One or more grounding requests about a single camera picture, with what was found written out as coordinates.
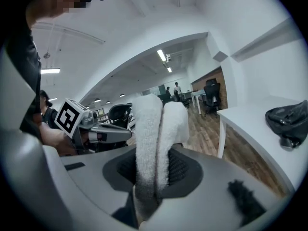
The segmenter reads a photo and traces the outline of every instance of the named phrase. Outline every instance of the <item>black fuzzy object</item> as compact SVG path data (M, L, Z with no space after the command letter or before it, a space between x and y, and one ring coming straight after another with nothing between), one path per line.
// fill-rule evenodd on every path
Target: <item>black fuzzy object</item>
M255 199L253 192L246 188L242 181L229 182L228 190L244 216L241 226L252 222L266 212L266 209Z

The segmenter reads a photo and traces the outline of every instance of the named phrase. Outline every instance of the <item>mesh chair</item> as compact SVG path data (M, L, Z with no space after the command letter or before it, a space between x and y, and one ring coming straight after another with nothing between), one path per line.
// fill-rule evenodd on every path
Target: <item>mesh chair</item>
M205 95L206 95L206 102L205 105L207 106L206 114L214 113L217 117L217 110L220 105L220 83L217 83L216 79L209 79L206 81L204 87Z

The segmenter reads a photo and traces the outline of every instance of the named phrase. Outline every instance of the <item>fluffy white cloth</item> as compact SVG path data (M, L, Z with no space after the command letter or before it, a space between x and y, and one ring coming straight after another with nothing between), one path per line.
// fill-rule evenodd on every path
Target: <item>fluffy white cloth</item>
M186 142L189 138L188 114L180 102L166 103L159 128L159 138L156 151L156 194L168 185L168 151L175 143Z
M136 185L137 214L147 220L157 208L155 192L156 148L163 109L160 99L153 95L136 98L132 111L136 118Z

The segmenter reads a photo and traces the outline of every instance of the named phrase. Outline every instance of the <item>black hair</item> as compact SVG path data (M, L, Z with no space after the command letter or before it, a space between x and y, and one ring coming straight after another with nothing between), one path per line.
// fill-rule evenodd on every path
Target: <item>black hair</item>
M47 93L44 90L40 90L39 95L46 99L46 105L48 107L52 107L52 103L49 102L49 97L48 97Z

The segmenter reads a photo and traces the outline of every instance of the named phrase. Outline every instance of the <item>white shirt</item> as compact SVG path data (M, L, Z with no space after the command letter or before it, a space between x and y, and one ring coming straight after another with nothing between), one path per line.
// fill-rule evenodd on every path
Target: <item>white shirt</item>
M173 92L175 92L176 90L178 91L178 94L181 93L181 87L179 87L179 86L175 87L175 88L173 89Z

